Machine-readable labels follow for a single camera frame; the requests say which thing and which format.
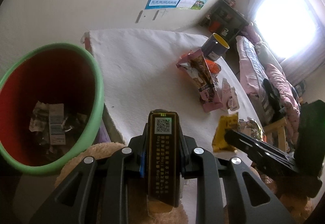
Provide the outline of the foil wrapper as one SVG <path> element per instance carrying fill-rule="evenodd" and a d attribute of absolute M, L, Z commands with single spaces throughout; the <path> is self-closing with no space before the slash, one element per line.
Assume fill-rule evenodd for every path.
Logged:
<path fill-rule="evenodd" d="M 250 136 L 251 138 L 264 141 L 264 131 L 259 124 L 252 118 L 238 120 L 239 132 Z"/>

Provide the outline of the yellow paper package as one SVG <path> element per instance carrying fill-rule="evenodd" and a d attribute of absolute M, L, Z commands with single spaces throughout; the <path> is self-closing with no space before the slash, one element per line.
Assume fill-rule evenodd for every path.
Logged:
<path fill-rule="evenodd" d="M 218 126 L 216 128 L 213 140 L 212 148 L 214 153 L 220 153 L 222 151 L 234 151 L 235 147 L 228 144 L 225 140 L 225 135 L 229 131 L 238 131 L 238 113 L 231 115 L 222 115 L 219 118 Z"/>

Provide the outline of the black gold cigarette box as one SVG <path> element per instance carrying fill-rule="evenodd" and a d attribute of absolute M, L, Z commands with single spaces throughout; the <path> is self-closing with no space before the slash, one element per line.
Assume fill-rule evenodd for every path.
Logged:
<path fill-rule="evenodd" d="M 154 110 L 148 117 L 148 195 L 174 208 L 180 200 L 180 130 L 176 112 Z"/>

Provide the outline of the pale pink small sachet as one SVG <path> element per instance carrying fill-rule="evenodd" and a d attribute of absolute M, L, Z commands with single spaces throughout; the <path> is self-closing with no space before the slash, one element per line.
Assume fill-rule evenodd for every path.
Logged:
<path fill-rule="evenodd" d="M 236 90 L 230 86 L 226 78 L 222 81 L 221 100 L 224 110 L 237 111 L 240 108 Z"/>

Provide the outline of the orange snack wrapper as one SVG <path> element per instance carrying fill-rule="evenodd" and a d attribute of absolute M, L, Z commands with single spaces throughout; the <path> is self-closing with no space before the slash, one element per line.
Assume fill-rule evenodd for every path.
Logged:
<path fill-rule="evenodd" d="M 208 69 L 211 72 L 211 74 L 218 75 L 220 73 L 220 71 L 221 71 L 221 66 L 220 65 L 218 65 L 216 62 L 211 61 L 209 59 L 205 59 L 205 61 L 206 61 L 206 64 L 207 64 Z"/>

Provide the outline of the purple nut snack bag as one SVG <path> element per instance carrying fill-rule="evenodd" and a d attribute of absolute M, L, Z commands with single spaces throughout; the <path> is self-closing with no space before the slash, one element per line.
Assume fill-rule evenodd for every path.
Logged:
<path fill-rule="evenodd" d="M 218 75 L 211 74 L 205 59 L 202 50 L 198 49 L 182 55 L 176 66 L 193 80 L 200 94 L 203 110 L 208 113 L 223 108 L 223 103 L 219 96 Z"/>

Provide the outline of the green red trash bin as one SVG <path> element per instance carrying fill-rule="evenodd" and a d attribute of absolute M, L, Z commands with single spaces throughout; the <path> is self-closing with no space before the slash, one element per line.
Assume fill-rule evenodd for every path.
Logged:
<path fill-rule="evenodd" d="M 86 49 L 35 49 L 1 79 L 1 155 L 23 174 L 53 174 L 94 142 L 103 109 L 103 78 Z"/>

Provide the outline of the pink patterned bedding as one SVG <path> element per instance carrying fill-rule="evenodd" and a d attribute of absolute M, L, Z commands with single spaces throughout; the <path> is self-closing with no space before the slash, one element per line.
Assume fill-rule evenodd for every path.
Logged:
<path fill-rule="evenodd" d="M 236 36 L 240 83 L 263 126 L 286 119 L 286 138 L 297 144 L 299 97 L 280 63 L 250 23 Z"/>

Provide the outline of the white cloth mat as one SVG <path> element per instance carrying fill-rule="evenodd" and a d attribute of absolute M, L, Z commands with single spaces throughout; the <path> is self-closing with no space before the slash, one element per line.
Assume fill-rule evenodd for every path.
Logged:
<path fill-rule="evenodd" d="M 223 110 L 205 112 L 194 81 L 177 68 L 180 57 L 198 50 L 203 35 L 148 29 L 91 30 L 82 42 L 104 80 L 104 124 L 113 142 L 128 144 L 141 135 L 149 112 L 179 114 L 184 135 L 212 150 Z"/>

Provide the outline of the dark mug yellow inside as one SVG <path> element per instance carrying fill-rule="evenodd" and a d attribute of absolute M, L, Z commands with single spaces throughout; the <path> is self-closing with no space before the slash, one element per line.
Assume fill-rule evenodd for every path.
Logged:
<path fill-rule="evenodd" d="M 201 47 L 203 56 L 211 61 L 217 61 L 229 50 L 228 43 L 218 34 L 213 33 Z"/>

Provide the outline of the bright window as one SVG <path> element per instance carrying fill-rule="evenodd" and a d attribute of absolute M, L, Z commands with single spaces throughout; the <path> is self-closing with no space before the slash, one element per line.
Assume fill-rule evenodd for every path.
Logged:
<path fill-rule="evenodd" d="M 254 22 L 281 60 L 305 52 L 317 40 L 319 26 L 305 0 L 262 0 Z"/>

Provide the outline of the dark shelf unit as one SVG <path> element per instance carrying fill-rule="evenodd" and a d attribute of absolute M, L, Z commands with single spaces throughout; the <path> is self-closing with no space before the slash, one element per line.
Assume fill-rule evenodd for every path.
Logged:
<path fill-rule="evenodd" d="M 206 27 L 211 33 L 219 34 L 231 43 L 244 27 L 249 25 L 249 21 L 225 0 L 218 0 L 199 25 Z"/>

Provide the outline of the wooden chair frame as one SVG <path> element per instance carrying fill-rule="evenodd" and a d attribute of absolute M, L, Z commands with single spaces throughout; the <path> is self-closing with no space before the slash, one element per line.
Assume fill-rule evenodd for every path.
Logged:
<path fill-rule="evenodd" d="M 283 117 L 282 119 L 263 127 L 267 143 L 273 145 L 273 134 L 276 134 L 278 139 L 278 148 L 284 152 L 287 151 L 288 147 L 286 142 L 286 125 L 286 118 Z"/>

